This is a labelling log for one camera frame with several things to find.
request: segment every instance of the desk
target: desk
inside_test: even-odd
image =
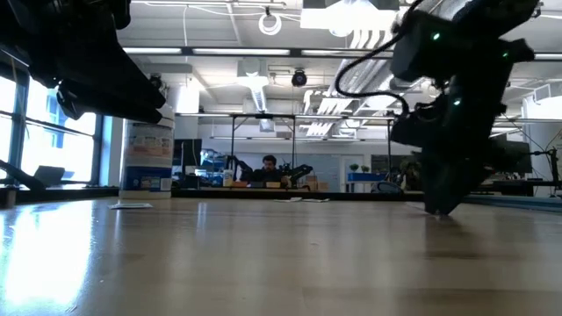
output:
[[[0,212],[1,315],[559,315],[562,216],[117,198]]]
[[[203,187],[201,190],[217,190],[217,191],[245,191],[245,192],[308,192],[308,189],[267,189],[267,188],[214,188]]]

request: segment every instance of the computer monitor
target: computer monitor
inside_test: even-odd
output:
[[[516,163],[508,169],[498,171],[502,172],[515,172],[518,174],[529,174],[533,172],[533,165],[530,157],[530,145],[523,141],[508,141],[504,139],[497,139],[498,145],[506,149],[507,153],[511,156],[516,156]]]

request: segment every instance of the security camera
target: security camera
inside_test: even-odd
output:
[[[291,83],[293,87],[302,87],[306,85],[305,70],[303,69],[295,70],[295,74],[292,75]]]

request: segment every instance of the fluorescent light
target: fluorescent light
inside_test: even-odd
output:
[[[181,48],[173,47],[124,47],[127,54],[181,54]]]
[[[230,114],[226,113],[178,113],[181,117],[198,117],[198,118],[230,118]]]
[[[216,54],[216,55],[283,55],[288,56],[289,49],[269,48],[193,48],[194,54]]]
[[[285,8],[284,2],[238,2],[238,1],[140,1],[133,0],[131,4],[146,4],[150,6],[186,6],[186,5],[199,5],[199,6],[227,6],[232,4],[235,7],[250,7],[257,8],[262,6],[269,6],[275,8]]]
[[[554,60],[562,61],[562,54],[535,54],[536,61]]]
[[[336,115],[296,115],[296,119],[343,119],[343,116]]]
[[[370,50],[361,49],[303,49],[300,53],[303,56],[322,56],[322,57],[363,57]],[[391,52],[381,52],[374,58],[391,59]]]
[[[231,140],[232,137],[230,136],[211,136],[209,137],[211,140]],[[234,137],[235,140],[247,140],[248,138],[251,139],[251,137]]]
[[[349,119],[368,119],[368,120],[389,120],[389,117],[349,117]]]
[[[211,140],[231,140],[232,137],[230,136],[210,136],[209,139]],[[292,141],[292,139],[285,139],[285,138],[280,138],[280,137],[239,137],[236,136],[234,137],[235,140],[276,140],[276,141]],[[297,138],[295,139],[296,141],[353,141],[353,142],[358,142],[358,141],[375,141],[375,142],[381,142],[384,141],[386,142],[386,140],[383,139],[326,139],[326,138]]]
[[[270,84],[270,79],[266,76],[239,76],[236,77],[238,84],[250,89],[261,89],[263,86]]]
[[[282,137],[252,137],[251,139],[252,140],[292,140],[292,138],[286,139]]]

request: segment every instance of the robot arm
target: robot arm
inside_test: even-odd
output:
[[[0,0],[0,50],[58,87],[64,113],[93,111],[149,123],[166,101],[127,56],[116,29],[130,20],[130,0]]]
[[[448,214],[507,161],[490,132],[512,67],[532,61],[523,39],[499,37],[531,18],[538,0],[473,0],[447,21],[411,11],[400,30],[391,70],[402,80],[431,78],[442,94],[399,115],[391,140],[421,147],[426,212]]]

